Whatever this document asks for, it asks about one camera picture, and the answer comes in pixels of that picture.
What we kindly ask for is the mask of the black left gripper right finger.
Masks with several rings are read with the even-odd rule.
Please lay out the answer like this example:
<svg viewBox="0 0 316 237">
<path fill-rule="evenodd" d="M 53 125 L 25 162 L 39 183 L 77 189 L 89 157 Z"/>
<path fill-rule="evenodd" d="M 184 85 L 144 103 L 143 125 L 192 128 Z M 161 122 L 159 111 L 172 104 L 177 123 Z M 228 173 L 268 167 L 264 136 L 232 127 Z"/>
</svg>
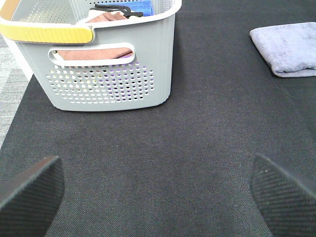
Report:
<svg viewBox="0 0 316 237">
<path fill-rule="evenodd" d="M 316 182 L 279 159 L 257 154 L 250 190 L 275 237 L 316 235 Z"/>
</svg>

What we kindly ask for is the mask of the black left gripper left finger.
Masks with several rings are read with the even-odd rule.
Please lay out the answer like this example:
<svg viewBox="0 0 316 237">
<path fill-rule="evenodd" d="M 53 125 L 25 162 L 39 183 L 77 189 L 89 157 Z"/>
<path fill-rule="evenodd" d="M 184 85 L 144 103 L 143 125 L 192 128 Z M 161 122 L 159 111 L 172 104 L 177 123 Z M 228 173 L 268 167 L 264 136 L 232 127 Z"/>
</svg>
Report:
<svg viewBox="0 0 316 237">
<path fill-rule="evenodd" d="M 64 196 L 62 160 L 50 156 L 0 187 L 0 235 L 43 237 Z"/>
</svg>

